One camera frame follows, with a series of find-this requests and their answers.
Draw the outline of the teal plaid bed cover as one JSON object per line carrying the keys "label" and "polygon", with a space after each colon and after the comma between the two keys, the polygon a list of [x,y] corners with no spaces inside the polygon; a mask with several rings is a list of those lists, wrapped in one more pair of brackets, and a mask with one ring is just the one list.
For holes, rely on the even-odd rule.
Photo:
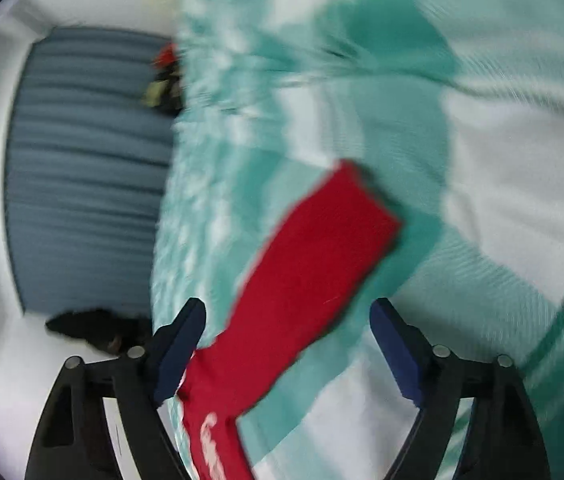
{"label": "teal plaid bed cover", "polygon": [[181,0],[153,313],[216,338],[276,225],[342,158],[402,221],[344,318],[239,419],[259,479],[378,479],[415,416],[386,297],[459,356],[510,356],[564,479],[564,0]]}

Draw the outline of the clothes pile by curtain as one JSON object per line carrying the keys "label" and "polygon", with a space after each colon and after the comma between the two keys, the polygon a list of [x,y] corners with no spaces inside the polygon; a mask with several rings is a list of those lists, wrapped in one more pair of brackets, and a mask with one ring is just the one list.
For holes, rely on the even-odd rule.
{"label": "clothes pile by curtain", "polygon": [[160,49],[154,58],[153,67],[155,78],[148,84],[143,103],[165,115],[179,116],[184,110],[184,96],[179,58],[173,42]]}

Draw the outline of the red rabbit sweater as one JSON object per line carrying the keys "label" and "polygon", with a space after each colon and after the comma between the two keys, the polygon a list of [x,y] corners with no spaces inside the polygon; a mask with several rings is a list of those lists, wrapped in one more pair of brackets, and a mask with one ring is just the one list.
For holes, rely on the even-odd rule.
{"label": "red rabbit sweater", "polygon": [[194,352],[178,397],[203,479],[249,479],[237,417],[348,306],[400,228],[343,160],[276,229],[225,330]]}

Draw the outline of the black hanging clothes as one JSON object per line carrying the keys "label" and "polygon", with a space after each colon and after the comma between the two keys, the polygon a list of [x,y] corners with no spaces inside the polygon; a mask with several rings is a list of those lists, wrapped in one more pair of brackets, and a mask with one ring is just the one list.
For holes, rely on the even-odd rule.
{"label": "black hanging clothes", "polygon": [[84,341],[108,356],[121,356],[133,347],[144,347],[153,336],[153,322],[147,316],[126,316],[105,308],[61,313],[47,320],[45,328]]}

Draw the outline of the blue-grey curtain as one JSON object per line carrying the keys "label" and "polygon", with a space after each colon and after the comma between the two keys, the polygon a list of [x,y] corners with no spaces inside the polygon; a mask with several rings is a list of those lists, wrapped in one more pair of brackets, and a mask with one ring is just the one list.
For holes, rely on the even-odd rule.
{"label": "blue-grey curtain", "polygon": [[6,144],[4,205],[24,310],[148,315],[172,120],[146,106],[160,36],[53,30],[30,50]]}

